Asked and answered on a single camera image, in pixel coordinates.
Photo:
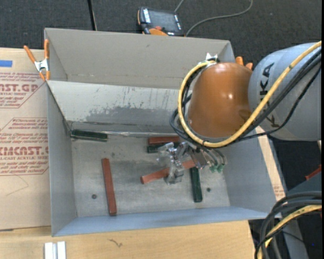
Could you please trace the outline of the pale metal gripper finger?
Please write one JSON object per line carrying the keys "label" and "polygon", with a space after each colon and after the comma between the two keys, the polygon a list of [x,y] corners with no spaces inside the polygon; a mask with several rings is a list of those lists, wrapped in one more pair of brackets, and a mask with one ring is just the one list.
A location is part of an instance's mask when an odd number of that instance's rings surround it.
{"label": "pale metal gripper finger", "polygon": [[169,142],[158,148],[157,162],[160,165],[178,164],[179,154],[178,147],[175,147],[173,142]]}
{"label": "pale metal gripper finger", "polygon": [[164,178],[164,181],[168,185],[175,184],[182,181],[185,169],[179,161],[171,161],[167,170],[168,170],[168,174]]}

